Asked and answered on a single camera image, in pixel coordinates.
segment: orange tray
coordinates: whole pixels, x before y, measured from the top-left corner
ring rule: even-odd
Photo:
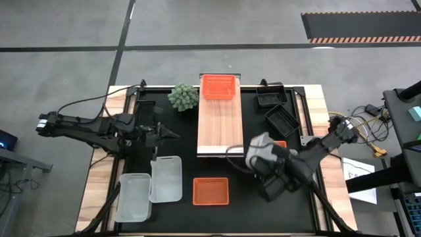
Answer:
[[[287,147],[287,142],[285,142],[285,141],[275,141],[274,143],[276,145],[280,146],[280,147],[283,147],[283,148]]]
[[[235,95],[234,75],[205,74],[202,80],[205,99],[232,99]]]
[[[227,178],[194,178],[193,205],[228,205]]]

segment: wooden table frame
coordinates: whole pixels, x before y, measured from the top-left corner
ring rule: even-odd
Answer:
[[[246,87],[257,87],[258,85],[245,85],[241,86],[242,88]],[[303,131],[303,135],[309,135],[309,128],[307,128],[307,122],[305,120],[303,109],[306,105],[309,111],[309,116],[311,120],[312,126],[312,133],[314,136],[325,136],[328,133],[329,127],[329,115],[328,109],[326,107],[326,102],[324,101],[324,95],[322,91],[321,85],[286,85],[285,87],[304,87],[305,89],[305,98],[307,101],[302,101],[301,97],[297,95],[297,107],[299,110],[299,115],[301,119],[301,128]],[[121,88],[126,86],[111,86],[109,88],[109,92],[115,92]],[[171,88],[171,86],[146,86],[146,88]],[[123,106],[126,98],[126,90],[121,90],[108,96],[106,100],[106,106],[109,110],[110,114],[117,114],[123,112]],[[129,111],[133,111],[134,100],[132,99],[130,102],[130,109]],[[96,149],[93,152],[93,157],[91,162],[95,162],[100,158],[104,157],[106,153],[102,149]],[[124,164],[124,160],[119,161],[117,177],[119,177],[122,173],[122,167]],[[87,182],[85,186],[84,196],[82,199],[80,212],[78,215],[78,220],[76,223],[76,231],[84,229],[94,218],[104,204],[107,192],[109,189],[109,182],[111,178],[111,170],[112,170],[113,158],[107,157],[100,163],[96,164],[92,167],[88,174],[87,174]],[[321,173],[323,177],[323,182],[326,190],[326,195],[328,197],[329,202],[332,204],[334,209],[337,211],[339,216],[350,226],[352,229],[357,229],[357,224],[355,222],[351,201],[348,196],[347,186],[345,183],[345,179],[343,177],[343,171],[341,168],[341,162],[336,157],[327,156],[325,159],[322,160],[321,164]],[[116,209],[116,202],[114,202],[111,210],[111,215],[109,218],[109,230],[114,228],[114,213]],[[318,219],[320,221],[320,229],[326,230],[327,224],[326,219],[324,216],[324,210],[317,200],[316,197],[316,207],[318,211]],[[174,234],[167,234],[167,235],[191,235],[188,233],[174,233]],[[286,234],[298,234],[298,233],[273,233],[279,235],[286,235]],[[130,233],[132,236],[139,236],[143,235],[143,233]]]

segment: gray floor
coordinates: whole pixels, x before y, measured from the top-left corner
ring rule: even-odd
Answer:
[[[118,45],[128,0],[0,0],[0,47]],[[306,43],[300,13],[414,10],[409,0],[156,0],[138,1],[126,45]],[[322,84],[330,111],[382,104],[382,92],[419,80],[417,47],[241,51],[125,52],[117,85],[198,83],[201,72],[239,72],[243,83]],[[34,175],[41,188],[24,194],[13,236],[74,230],[92,149],[35,132],[40,113],[105,93],[115,52],[0,53],[0,129],[19,137],[16,151],[53,163]],[[101,101],[63,112],[91,117]],[[378,143],[400,152],[394,131]],[[341,148],[345,157],[371,157],[365,145]],[[355,213],[369,234],[397,234],[391,213]]]

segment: clear plastic tray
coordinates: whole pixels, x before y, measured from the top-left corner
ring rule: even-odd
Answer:
[[[151,161],[153,203],[180,201],[183,196],[182,160],[178,156],[157,157]]]
[[[151,176],[149,174],[123,174],[120,177],[115,221],[118,223],[143,222],[151,216]]]

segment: green plant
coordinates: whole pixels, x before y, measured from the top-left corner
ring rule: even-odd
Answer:
[[[193,86],[180,83],[172,89],[171,94],[168,95],[168,100],[173,108],[182,112],[186,109],[192,109],[199,103],[199,92]]]

